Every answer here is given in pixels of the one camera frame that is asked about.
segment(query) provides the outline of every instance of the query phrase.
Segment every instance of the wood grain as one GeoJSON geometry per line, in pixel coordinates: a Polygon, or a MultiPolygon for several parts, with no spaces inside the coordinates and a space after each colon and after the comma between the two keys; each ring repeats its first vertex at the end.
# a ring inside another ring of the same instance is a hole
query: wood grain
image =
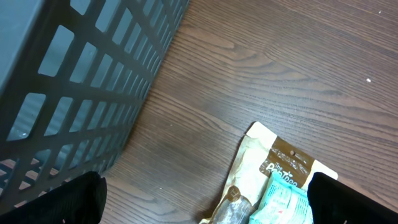
{"type": "Polygon", "coordinates": [[[398,211],[396,12],[392,0],[192,0],[107,174],[103,222],[210,215],[253,121],[398,211]]]}

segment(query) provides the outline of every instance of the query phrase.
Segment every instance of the laundry basket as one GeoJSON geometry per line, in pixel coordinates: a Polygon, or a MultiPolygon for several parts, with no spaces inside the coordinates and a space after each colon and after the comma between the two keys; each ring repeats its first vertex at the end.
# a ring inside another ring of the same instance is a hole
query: laundry basket
{"type": "Polygon", "coordinates": [[[0,214],[115,163],[187,6],[0,3],[0,214]]]}

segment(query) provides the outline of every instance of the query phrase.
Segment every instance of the brown label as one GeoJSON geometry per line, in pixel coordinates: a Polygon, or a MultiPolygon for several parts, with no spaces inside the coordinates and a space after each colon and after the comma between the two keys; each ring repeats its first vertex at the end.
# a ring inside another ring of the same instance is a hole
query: brown label
{"type": "Polygon", "coordinates": [[[236,186],[230,186],[226,198],[230,202],[235,202],[241,197],[241,191],[236,186]]]}
{"type": "Polygon", "coordinates": [[[260,172],[268,177],[271,172],[278,172],[288,183],[302,187],[313,162],[314,159],[308,154],[277,137],[267,159],[260,166],[260,172]]]}

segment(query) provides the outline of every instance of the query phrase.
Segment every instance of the food package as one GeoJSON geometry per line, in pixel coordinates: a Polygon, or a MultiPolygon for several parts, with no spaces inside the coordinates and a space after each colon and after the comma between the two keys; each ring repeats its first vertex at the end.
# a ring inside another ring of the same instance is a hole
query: food package
{"type": "Polygon", "coordinates": [[[312,209],[306,191],[288,184],[277,172],[271,174],[259,209],[249,224],[312,224],[312,209]]]}
{"type": "Polygon", "coordinates": [[[337,179],[335,171],[255,122],[243,137],[221,202],[212,217],[203,219],[200,224],[249,223],[273,172],[303,190],[308,189],[315,172],[337,179]]]}

